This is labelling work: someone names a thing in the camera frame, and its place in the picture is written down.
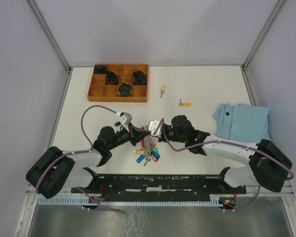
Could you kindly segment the yellow key tag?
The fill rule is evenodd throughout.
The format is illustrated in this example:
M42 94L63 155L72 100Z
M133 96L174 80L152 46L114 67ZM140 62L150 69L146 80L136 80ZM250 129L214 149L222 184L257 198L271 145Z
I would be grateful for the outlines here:
M144 149L139 149L135 151L135 154L140 155L140 156L145 156L146 151Z

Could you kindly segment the red key tag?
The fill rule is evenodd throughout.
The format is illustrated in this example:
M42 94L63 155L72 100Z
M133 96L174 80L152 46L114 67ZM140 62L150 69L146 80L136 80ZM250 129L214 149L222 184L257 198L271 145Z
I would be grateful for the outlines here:
M152 158L152 160L153 160L154 162L158 162L158 159L155 158L154 156L150 156L150 157Z

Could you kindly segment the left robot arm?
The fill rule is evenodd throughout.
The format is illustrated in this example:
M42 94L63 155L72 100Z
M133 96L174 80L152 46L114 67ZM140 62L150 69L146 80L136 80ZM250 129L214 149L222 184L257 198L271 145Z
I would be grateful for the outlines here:
M63 152L50 147L27 172L26 180L45 198L76 187L93 193L99 188L99 180L89 168L105 165L112 157L112 149L127 142L136 145L148 135L150 131L132 125L121 127L120 131L105 126L90 150Z

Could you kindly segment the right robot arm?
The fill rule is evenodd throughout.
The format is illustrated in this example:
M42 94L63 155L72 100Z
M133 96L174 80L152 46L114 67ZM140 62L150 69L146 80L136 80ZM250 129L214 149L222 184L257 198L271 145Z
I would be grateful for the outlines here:
M269 140L258 143L235 142L219 138L195 129L185 115L171 120L170 125L160 121L156 132L160 141L185 146L175 152L190 151L196 155L221 157L242 164L241 167L225 167L217 183L217 189L228 193L239 186L259 185L279 193L284 183L294 178L292 162Z

